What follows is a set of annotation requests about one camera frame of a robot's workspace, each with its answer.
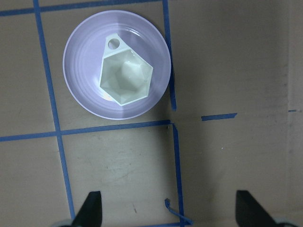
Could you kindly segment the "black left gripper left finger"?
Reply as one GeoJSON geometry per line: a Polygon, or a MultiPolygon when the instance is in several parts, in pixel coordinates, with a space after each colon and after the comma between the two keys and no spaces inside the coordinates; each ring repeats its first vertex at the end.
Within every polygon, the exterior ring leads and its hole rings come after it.
{"type": "Polygon", "coordinates": [[[89,192],[82,207],[71,223],[72,227],[100,227],[102,225],[101,192],[89,192]]]}

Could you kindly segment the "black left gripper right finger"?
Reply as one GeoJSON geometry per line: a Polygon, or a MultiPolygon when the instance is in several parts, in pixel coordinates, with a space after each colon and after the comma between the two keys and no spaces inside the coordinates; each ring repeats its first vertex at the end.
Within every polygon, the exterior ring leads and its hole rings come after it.
{"type": "Polygon", "coordinates": [[[236,222],[239,227],[278,227],[247,190],[236,191],[236,222]]]}

